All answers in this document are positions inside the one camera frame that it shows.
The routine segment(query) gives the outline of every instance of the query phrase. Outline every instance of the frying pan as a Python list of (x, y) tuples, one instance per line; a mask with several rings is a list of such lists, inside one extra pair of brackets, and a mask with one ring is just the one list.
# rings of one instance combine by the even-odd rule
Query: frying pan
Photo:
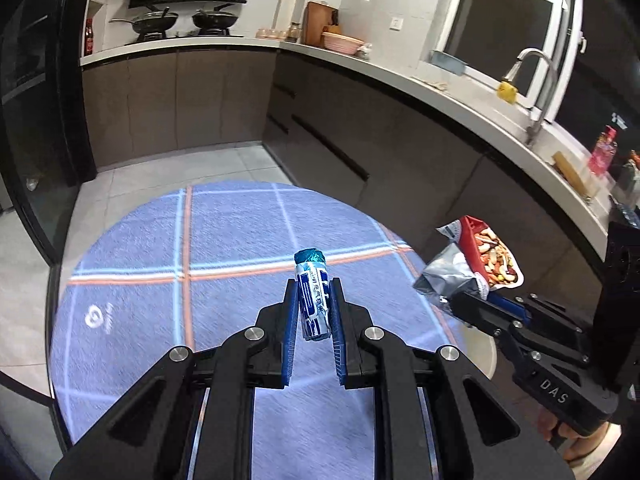
[(213, 10), (203, 10), (200, 9), (196, 12), (191, 19), (193, 20), (193, 25), (198, 28), (203, 28), (205, 30), (210, 28), (229, 28), (231, 27), (238, 17), (231, 12), (224, 12), (222, 9), (228, 7), (232, 4), (223, 4), (217, 7), (214, 7)]
[(178, 19), (178, 14), (176, 12), (169, 12), (169, 7), (165, 7), (164, 10), (159, 10), (157, 7), (152, 5), (149, 5), (147, 7), (151, 10), (151, 12), (142, 14), (141, 16), (138, 16), (133, 20), (114, 18), (112, 20), (109, 20), (109, 23), (130, 23), (133, 31), (136, 34), (164, 32), (175, 25), (175, 20)]

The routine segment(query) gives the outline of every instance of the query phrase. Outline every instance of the candy roll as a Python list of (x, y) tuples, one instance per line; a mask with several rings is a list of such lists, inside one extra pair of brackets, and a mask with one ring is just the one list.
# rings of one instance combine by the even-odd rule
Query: candy roll
[(329, 277), (324, 254), (315, 248), (303, 249), (294, 255), (294, 260), (302, 335), (306, 341), (322, 341), (331, 335)]

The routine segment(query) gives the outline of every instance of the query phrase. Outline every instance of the glass jar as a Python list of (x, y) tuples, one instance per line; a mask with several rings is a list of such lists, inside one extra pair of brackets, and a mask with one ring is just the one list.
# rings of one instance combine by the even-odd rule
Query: glass jar
[(287, 38), (286, 41), (290, 43), (297, 43), (300, 39), (300, 34), (302, 30), (300, 29), (300, 24), (296, 22), (291, 22), (291, 26), (287, 29)]

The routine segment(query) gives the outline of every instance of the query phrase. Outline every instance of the electrical outlet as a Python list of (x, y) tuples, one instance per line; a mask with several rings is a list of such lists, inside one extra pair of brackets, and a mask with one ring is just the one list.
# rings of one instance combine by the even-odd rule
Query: electrical outlet
[(402, 28), (402, 22), (404, 22), (404, 18), (391, 18), (389, 28), (391, 30), (400, 30)]

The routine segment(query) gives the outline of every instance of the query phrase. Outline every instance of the wooden cutting board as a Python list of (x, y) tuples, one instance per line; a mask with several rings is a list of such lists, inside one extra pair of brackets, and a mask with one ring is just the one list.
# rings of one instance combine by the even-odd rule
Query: wooden cutting board
[(331, 25), (333, 7), (315, 2), (306, 4), (305, 17), (302, 25), (302, 43), (311, 46), (322, 46), (322, 29)]

